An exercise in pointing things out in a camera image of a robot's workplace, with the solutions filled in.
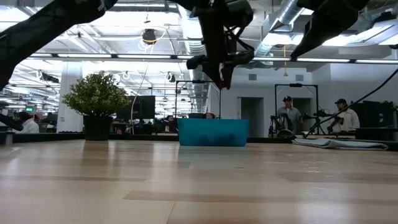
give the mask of green leaves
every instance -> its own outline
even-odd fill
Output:
[[[62,103],[82,115],[109,116],[129,104],[126,91],[114,83],[112,75],[88,75],[70,86]]]

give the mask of white wall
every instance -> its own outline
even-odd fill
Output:
[[[397,58],[396,52],[385,59]],[[344,98],[349,103],[357,100],[369,91],[380,85],[395,69],[396,65],[356,65],[356,64],[326,64],[312,73],[307,73],[304,68],[290,68],[289,76],[284,77],[284,69],[237,69],[234,72],[233,84],[230,90],[223,90],[221,94],[221,117],[236,119],[238,117],[238,97],[264,98],[264,130],[270,125],[269,116],[275,113],[275,83],[296,83],[295,75],[305,75],[304,84],[319,85],[319,105],[326,112],[336,111],[334,102]],[[248,81],[248,74],[256,73],[257,81]],[[393,101],[398,105],[398,75],[394,77],[383,89],[370,96],[371,101]],[[315,112],[315,95],[307,88],[278,87],[277,107],[283,106],[285,96],[293,98],[312,98],[313,112]],[[209,94],[209,112],[218,114],[218,95],[214,89]]]
[[[248,70],[245,68],[235,68],[232,86],[237,85],[251,85],[251,86],[264,86],[273,84],[291,84],[296,82],[296,75],[304,75],[304,82],[302,84],[311,84],[311,73],[307,72],[306,68],[288,68],[286,70],[288,76],[284,76],[285,69],[280,68],[275,70],[273,68],[255,68]],[[256,81],[249,81],[249,74],[256,74]]]
[[[385,59],[398,58],[398,51]],[[356,101],[373,89],[377,88],[390,76],[397,65],[358,65],[358,64],[327,64],[312,72],[312,82],[319,85],[320,107],[337,110],[334,102],[344,98],[348,104]],[[369,96],[369,101],[393,101],[398,105],[398,75],[389,81],[383,88]]]
[[[283,106],[283,98],[287,95],[296,98],[315,98],[314,95],[306,88],[290,88],[288,86],[278,87],[277,106]],[[209,101],[213,102],[216,94],[211,94]],[[258,97],[264,99],[264,130],[268,133],[271,125],[269,117],[275,114],[275,94],[274,86],[233,86],[230,90],[223,90],[221,94],[221,117],[223,119],[238,118],[238,97]],[[218,105],[210,106],[210,112],[218,114]]]

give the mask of white shirt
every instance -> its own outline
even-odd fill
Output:
[[[39,125],[33,120],[33,118],[26,120],[23,124],[24,129],[22,131],[12,130],[15,133],[39,133]]]
[[[340,131],[355,131],[360,127],[358,115],[351,109],[347,109],[347,111],[342,112],[338,117],[343,118],[344,121],[343,124],[334,125],[334,133],[338,133]]]

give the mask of fabric sheet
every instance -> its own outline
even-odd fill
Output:
[[[375,142],[339,141],[334,139],[295,139],[293,144],[342,150],[387,150],[388,146]]]

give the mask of potted plant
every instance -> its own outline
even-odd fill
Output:
[[[70,85],[63,103],[83,115],[86,140],[108,140],[112,114],[129,104],[126,91],[115,85],[112,75],[91,74]]]

